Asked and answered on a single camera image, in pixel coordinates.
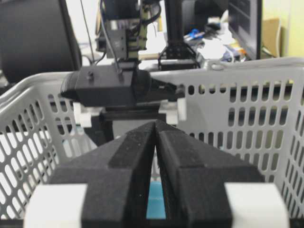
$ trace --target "white plastic basket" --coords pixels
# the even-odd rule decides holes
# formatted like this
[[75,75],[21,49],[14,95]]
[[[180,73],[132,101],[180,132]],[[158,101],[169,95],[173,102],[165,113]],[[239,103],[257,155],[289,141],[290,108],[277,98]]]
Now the white plastic basket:
[[[188,119],[178,127],[255,164],[293,218],[304,214],[303,67],[287,58],[152,73],[187,88]],[[1,219],[21,218],[37,184],[95,147],[58,96],[65,75],[32,76],[0,97]],[[156,158],[152,179],[160,180]]]

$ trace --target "black chair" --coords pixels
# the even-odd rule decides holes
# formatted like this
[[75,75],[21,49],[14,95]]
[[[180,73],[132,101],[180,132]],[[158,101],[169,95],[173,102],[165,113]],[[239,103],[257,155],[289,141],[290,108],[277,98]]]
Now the black chair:
[[0,58],[10,83],[82,65],[65,0],[0,3]]

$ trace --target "computer monitor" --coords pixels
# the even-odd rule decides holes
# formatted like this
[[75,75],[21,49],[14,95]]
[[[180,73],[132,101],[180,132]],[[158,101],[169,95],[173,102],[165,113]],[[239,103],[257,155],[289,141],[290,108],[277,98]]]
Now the computer monitor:
[[261,58],[262,0],[229,0],[229,30],[251,60]]

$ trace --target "white wall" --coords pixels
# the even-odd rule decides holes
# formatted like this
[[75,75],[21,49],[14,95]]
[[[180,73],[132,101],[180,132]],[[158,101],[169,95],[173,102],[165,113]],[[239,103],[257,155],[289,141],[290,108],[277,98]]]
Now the white wall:
[[[83,0],[85,17],[93,43],[95,43],[95,21],[98,9],[98,1],[99,0]],[[84,17],[82,15],[80,0],[66,0],[66,3],[77,41],[79,43],[88,43],[89,40],[87,37]]]

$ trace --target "basket hole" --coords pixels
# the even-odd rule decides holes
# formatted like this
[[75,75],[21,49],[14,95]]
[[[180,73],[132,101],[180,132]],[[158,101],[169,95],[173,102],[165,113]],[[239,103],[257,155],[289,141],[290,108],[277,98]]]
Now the basket hole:
[[263,132],[262,131],[258,131],[256,133],[256,148],[260,149],[262,146],[262,139],[263,139]]
[[300,142],[298,141],[297,144],[296,144],[295,152],[294,152],[294,160],[295,161],[298,157],[299,149],[300,149]]
[[204,133],[199,133],[199,140],[204,142],[205,135]]
[[0,184],[5,190],[7,195],[11,195],[11,188],[9,186],[8,180],[4,177],[3,173],[0,173]]
[[293,206],[292,206],[292,209],[291,209],[290,214],[293,215],[293,214],[294,214],[294,211],[295,211],[295,200],[294,200],[294,202],[293,202]]
[[223,132],[219,132],[218,133],[218,148],[220,149],[220,150],[223,150],[223,141],[224,141],[224,134],[223,134]]
[[9,143],[8,143],[7,139],[5,138],[4,133],[2,133],[2,132],[0,132],[0,143],[1,143],[2,148],[4,149],[5,153],[7,155],[10,155],[11,148],[9,146]]
[[241,98],[240,98],[241,102],[245,102],[247,100],[247,93],[248,93],[248,86],[243,85],[241,87]]
[[301,189],[301,186],[302,186],[302,177],[300,177],[300,180],[299,180],[299,184],[298,184],[298,189],[296,191],[296,195],[299,196],[299,193],[300,193],[300,189]]
[[216,86],[215,86],[215,84],[209,85],[209,93],[210,94],[215,94],[215,92],[216,92]]
[[49,101],[49,105],[51,107],[51,110],[54,112],[54,113],[57,113],[58,112],[58,108],[56,106],[56,102],[55,102],[55,99],[54,99],[54,96],[52,94],[49,94],[48,95],[48,101]]
[[279,162],[279,154],[275,153],[272,158],[271,170],[275,171],[277,169],[278,162]]
[[270,175],[269,176],[269,181],[268,181],[269,183],[273,183],[273,182],[275,182],[275,176],[274,175]]
[[28,181],[29,181],[30,187],[34,190],[35,186],[36,186],[36,180],[34,179],[34,177],[31,174],[28,175]]
[[47,147],[47,139],[41,128],[39,128],[39,136],[40,136],[40,141],[42,142],[43,146]]
[[283,142],[284,132],[282,130],[278,131],[276,134],[275,148],[280,149]]
[[26,165],[26,163],[25,163],[24,156],[23,156],[23,154],[21,153],[21,151],[17,151],[17,159],[18,159],[18,161],[19,161],[20,166],[21,166],[22,169],[23,169],[23,172],[24,172],[24,173],[27,173],[27,172],[28,172],[28,168],[27,168],[27,165]]
[[15,218],[15,213],[9,205],[6,207],[6,212],[11,219]]
[[266,107],[263,106],[260,109],[260,115],[259,115],[259,120],[258,120],[258,123],[260,126],[265,124],[265,119],[266,119]]
[[229,109],[229,115],[228,115],[228,126],[232,127],[234,125],[234,118],[235,118],[235,109],[234,108],[230,108]]
[[34,107],[33,107],[32,104],[29,105],[29,110],[30,110],[30,113],[31,113],[31,115],[32,115],[32,117],[33,117],[34,122],[35,122],[36,124],[38,124],[38,118],[37,118],[37,116],[36,116],[36,113],[35,113],[35,110],[34,110]]
[[2,151],[2,146],[0,145],[0,162],[4,162],[4,160],[5,160],[4,153]]
[[273,131],[268,131],[267,135],[266,135],[266,143],[265,143],[266,149],[270,149],[271,148],[272,136],[273,136]]
[[303,88],[303,92],[302,92],[302,97],[301,97],[301,105],[304,105],[304,88]]
[[59,98],[61,110],[63,112],[67,112],[67,106],[66,106],[65,99],[60,94],[58,95],[58,98]]
[[252,137],[253,137],[253,132],[252,131],[247,132],[246,149],[251,149]]
[[63,140],[62,145],[63,145],[63,148],[65,149],[67,157],[71,158],[72,157],[72,149],[70,147],[70,144],[69,144],[68,140]]
[[285,172],[285,177],[286,177],[286,178],[287,178],[287,176],[288,176],[289,166],[290,166],[290,160],[288,159],[287,168],[286,168],[286,172]]
[[72,126],[72,121],[71,121],[70,117],[68,117],[68,116],[65,117],[65,124],[66,124],[67,130],[70,133],[70,135],[75,135],[75,130]]
[[282,86],[282,81],[275,81],[274,95],[273,95],[274,101],[279,100],[280,93],[281,93],[281,86]]
[[21,141],[23,140],[23,137],[22,137],[21,131],[20,131],[20,129],[18,128],[17,123],[16,123],[15,120],[12,121],[12,127],[13,127],[13,130],[14,130],[15,135],[16,135],[16,137],[17,137],[17,140],[18,140],[19,142],[21,142]]
[[213,142],[214,142],[214,134],[213,134],[213,132],[209,132],[209,134],[208,134],[208,144],[213,146]]
[[17,186],[17,180],[16,180],[13,172],[11,171],[11,168],[9,167],[9,165],[5,166],[4,171],[5,171],[6,175],[7,175],[10,183],[15,188]]
[[289,183],[291,183],[291,179],[293,177],[294,170],[295,170],[294,166],[291,166],[291,170],[290,170],[290,174],[289,174]]
[[56,121],[56,125],[57,125],[57,128],[58,128],[59,134],[64,135],[65,131],[64,131],[61,119],[57,117],[55,119],[55,121]]
[[265,171],[267,170],[268,167],[268,159],[269,159],[269,154],[265,153],[263,156],[263,160],[262,160],[262,170]]
[[257,101],[258,96],[258,82],[254,82],[251,88],[251,101]]
[[301,129],[300,129],[300,136],[302,137],[304,131],[304,118],[302,120]]
[[258,166],[259,159],[260,159],[260,154],[256,153],[256,154],[253,156],[253,164],[254,164],[255,166]]
[[42,153],[43,153],[43,148],[42,148],[42,145],[41,145],[41,142],[40,142],[40,139],[39,139],[37,133],[34,133],[34,134],[33,134],[33,139],[34,139],[34,142],[35,142],[35,144],[36,144],[36,147],[37,147],[38,152],[39,152],[40,154],[42,154]]
[[298,161],[299,166],[302,165],[303,155],[304,155],[304,147],[302,147],[302,149],[301,149],[301,153],[300,153],[300,157],[299,157],[299,161]]
[[35,148],[35,145],[34,145],[34,143],[33,143],[33,140],[32,139],[29,139],[28,140],[28,146],[29,146],[29,149],[30,149],[30,151],[32,152],[32,155],[33,155],[33,157],[35,158],[35,159],[38,159],[38,153],[37,153],[37,150],[36,150],[36,148]]
[[294,183],[293,183],[293,189],[295,189],[295,184],[297,183],[298,181],[298,171],[295,172],[295,175],[294,175]]
[[23,210],[23,208],[20,206],[19,202],[17,201],[16,197],[13,198],[12,204],[16,211]]
[[48,162],[48,159],[47,158],[44,158],[44,160],[43,160],[43,163],[44,163],[44,166],[46,167],[46,169],[47,169],[47,174],[48,174],[48,176],[51,176],[51,174],[52,174],[52,165],[51,165],[51,163],[49,163]]
[[304,199],[304,189],[302,190],[301,203],[303,203],[303,199]]
[[190,85],[188,87],[188,93],[189,93],[189,95],[194,95],[194,86]]
[[36,107],[36,110],[37,110],[37,113],[38,113],[38,117],[40,119],[43,119],[43,113],[42,113],[42,110],[41,110],[41,107],[40,107],[40,102],[38,100],[36,100],[36,102],[35,102],[35,107]]
[[29,131],[28,131],[28,129],[27,129],[27,126],[24,124],[25,122],[24,122],[23,117],[22,117],[20,114],[18,115],[18,121],[19,121],[20,126],[21,126],[21,128],[22,128],[22,130],[23,130],[24,136],[28,136]]
[[49,130],[48,130],[48,126],[47,125],[44,125],[44,134],[48,140],[49,143],[52,142],[52,138],[51,138],[51,135],[49,133]]
[[298,131],[298,129],[299,129],[300,118],[301,118],[301,111],[298,112],[298,117],[296,119],[296,123],[295,123],[295,130],[296,131]]
[[241,107],[238,113],[238,125],[243,126],[245,121],[245,108]]
[[293,91],[294,82],[292,80],[286,81],[285,92],[284,92],[284,100],[289,101],[291,98],[291,94]]
[[12,168],[13,168],[16,176],[17,176],[17,178],[19,180],[21,180],[22,179],[22,171],[20,170],[21,167],[18,165],[16,159],[12,158],[11,161],[10,161],[10,163],[11,163],[11,166],[12,166]]
[[232,83],[230,87],[230,102],[234,103],[237,100],[237,84]]
[[226,91],[227,91],[227,85],[226,84],[220,84],[219,91],[220,91],[221,94],[226,93]]
[[199,94],[203,95],[206,92],[206,88],[204,85],[200,85],[199,86]]
[[0,190],[0,203],[5,204],[6,197],[4,196],[2,190]]
[[249,153],[245,154],[244,161],[249,163],[249,161],[250,161],[250,154]]
[[9,139],[9,142],[13,148],[17,147],[17,141],[15,139],[14,134],[12,133],[12,129],[9,126],[6,126],[6,136]]
[[294,146],[295,146],[294,143],[295,143],[295,136],[293,136],[293,140],[292,140],[292,142],[291,142],[290,155],[292,155],[293,152],[294,152]]
[[288,115],[288,106],[285,105],[282,107],[281,115],[280,115],[280,125],[285,125]]
[[269,115],[269,125],[271,125],[271,126],[275,125],[276,111],[277,111],[277,107],[272,106],[271,109],[270,109],[270,115]]
[[255,117],[256,117],[256,108],[251,107],[249,109],[249,117],[248,117],[248,125],[253,126],[255,124]]
[[30,119],[29,113],[26,109],[24,109],[24,118],[25,118],[25,121],[26,121],[26,124],[28,125],[28,127],[31,130],[33,130],[34,126],[33,126],[32,120]]
[[41,162],[38,163],[38,171],[42,174],[41,176],[42,176],[43,181],[47,182],[48,177],[46,174],[46,169]]
[[227,134],[227,149],[232,148],[232,143],[233,143],[233,132],[228,132]]
[[57,155],[57,150],[54,146],[52,148],[52,153],[53,153],[53,156],[54,156],[54,159],[55,159],[55,163],[58,165],[59,164],[59,159],[58,159],[58,155]]
[[70,102],[71,110],[74,111],[74,103],[73,103],[73,101],[69,100],[69,102]]
[[31,157],[31,154],[29,152],[29,149],[28,149],[27,145],[22,146],[22,151],[23,151],[23,154],[24,154],[26,160],[28,161],[28,164],[30,166],[32,166],[33,165],[33,160],[32,160],[32,157]]
[[29,189],[29,185],[27,183],[23,183],[23,190],[25,194],[28,196],[28,198],[30,198],[32,192]]
[[243,132],[237,132],[237,149],[242,148],[242,141],[243,141]]
[[266,81],[263,84],[262,101],[267,101],[269,98],[270,82]]
[[72,139],[71,141],[76,157],[80,156],[82,153],[80,151],[78,141],[76,139]]

